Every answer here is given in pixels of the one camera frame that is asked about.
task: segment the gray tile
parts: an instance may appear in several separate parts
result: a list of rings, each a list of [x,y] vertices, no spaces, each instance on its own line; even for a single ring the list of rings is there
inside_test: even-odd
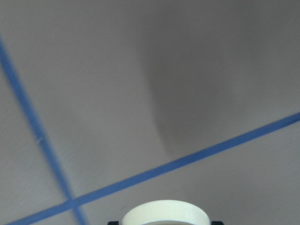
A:
[[[39,222],[34,223],[34,225],[76,225],[74,222],[71,212],[63,212],[61,214],[48,217]]]
[[[299,3],[2,3],[76,196],[300,111]]]
[[[92,224],[154,200],[187,201],[231,225],[300,222],[300,123],[84,205]]]
[[[0,224],[5,224],[64,200],[1,71],[0,79]]]

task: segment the black object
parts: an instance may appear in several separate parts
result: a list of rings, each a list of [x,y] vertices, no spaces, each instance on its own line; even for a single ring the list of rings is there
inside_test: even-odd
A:
[[[107,223],[107,225],[119,225],[118,221],[110,221]]]
[[[211,225],[224,225],[224,223],[221,221],[212,221]]]

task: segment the white rounded object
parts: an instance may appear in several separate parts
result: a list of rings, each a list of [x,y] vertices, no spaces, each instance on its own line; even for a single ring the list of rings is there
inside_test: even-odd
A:
[[[190,203],[159,200],[133,208],[123,218],[122,225],[210,225],[210,219]]]

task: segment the white lid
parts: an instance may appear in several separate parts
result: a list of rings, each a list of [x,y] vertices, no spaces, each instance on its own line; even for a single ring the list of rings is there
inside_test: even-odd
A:
[[[210,225],[206,213],[187,202],[159,200],[129,211],[122,225]]]

